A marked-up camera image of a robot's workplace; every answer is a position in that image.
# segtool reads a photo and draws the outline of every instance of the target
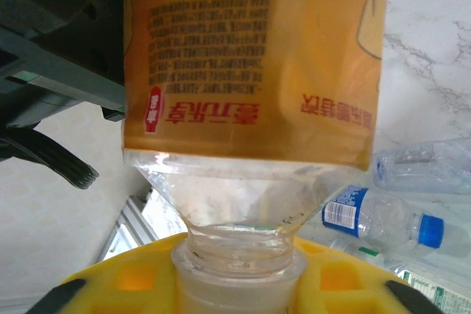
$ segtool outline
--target clear plastic bottle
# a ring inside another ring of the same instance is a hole
[[[381,254],[347,239],[336,239],[331,248],[362,259],[404,279],[445,314],[471,313],[471,281],[421,260]]]
[[[439,248],[445,223],[396,196],[349,186],[322,209],[324,226],[363,238],[381,251],[415,242]]]
[[[376,152],[372,175],[384,190],[471,194],[471,138]]]

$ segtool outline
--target orange bottle label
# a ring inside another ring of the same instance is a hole
[[[124,148],[366,169],[385,6],[126,0]]]

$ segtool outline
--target marble surface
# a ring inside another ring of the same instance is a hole
[[[470,136],[471,0],[389,0],[383,45],[375,150]],[[446,195],[398,195],[447,222],[442,249],[415,249],[411,255],[471,281],[471,197],[469,204],[454,204]],[[158,230],[166,235],[179,224],[173,212],[149,217],[166,219]],[[300,235],[324,243],[318,218]]]

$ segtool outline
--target transparent plastic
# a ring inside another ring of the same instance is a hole
[[[445,314],[468,314],[471,311],[471,280],[448,273],[424,260],[382,254],[345,238],[334,240],[331,248],[362,259],[409,282]]]
[[[376,152],[372,175],[375,184],[384,190],[471,194],[471,139],[418,143]]]
[[[290,313],[280,310],[289,307],[305,267],[294,234],[331,195],[363,175],[336,165],[138,151],[126,152],[126,159],[188,227],[187,241],[173,254],[186,293],[181,313]],[[231,293],[253,297],[237,307]]]
[[[359,238],[384,251],[408,242],[414,245],[422,243],[420,231],[423,232],[424,228],[421,226],[425,216],[430,217],[423,210],[412,207],[401,198],[368,189],[361,202],[358,226],[355,226],[355,229],[358,229]],[[324,222],[324,225],[332,226],[328,222]],[[435,235],[428,235],[428,238],[433,237],[433,240],[441,243],[443,228],[431,231],[427,229],[427,231],[437,232]]]

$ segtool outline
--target black cable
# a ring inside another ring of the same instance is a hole
[[[40,163],[61,175],[74,187],[87,189],[99,176],[90,165],[44,134],[28,128],[8,128],[0,141],[9,145],[13,157]]]

